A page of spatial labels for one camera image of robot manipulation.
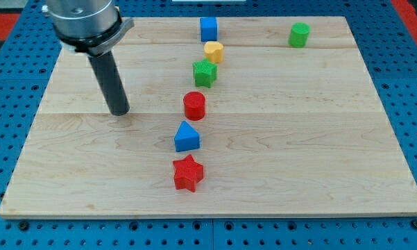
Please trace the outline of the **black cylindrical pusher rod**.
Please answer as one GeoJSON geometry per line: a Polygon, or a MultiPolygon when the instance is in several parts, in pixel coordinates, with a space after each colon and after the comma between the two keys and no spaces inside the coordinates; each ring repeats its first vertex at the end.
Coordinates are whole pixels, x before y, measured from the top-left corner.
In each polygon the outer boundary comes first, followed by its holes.
{"type": "Polygon", "coordinates": [[[130,106],[112,52],[89,57],[88,60],[110,113],[115,116],[125,115],[130,106]]]}

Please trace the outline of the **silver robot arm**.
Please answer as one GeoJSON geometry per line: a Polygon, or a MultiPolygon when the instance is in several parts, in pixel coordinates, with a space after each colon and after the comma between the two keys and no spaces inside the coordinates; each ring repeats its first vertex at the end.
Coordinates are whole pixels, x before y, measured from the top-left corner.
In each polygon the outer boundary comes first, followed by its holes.
{"type": "Polygon", "coordinates": [[[129,102],[112,48],[135,26],[123,19],[114,0],[46,0],[42,13],[50,17],[63,47],[85,54],[112,115],[125,115],[129,102]]]}

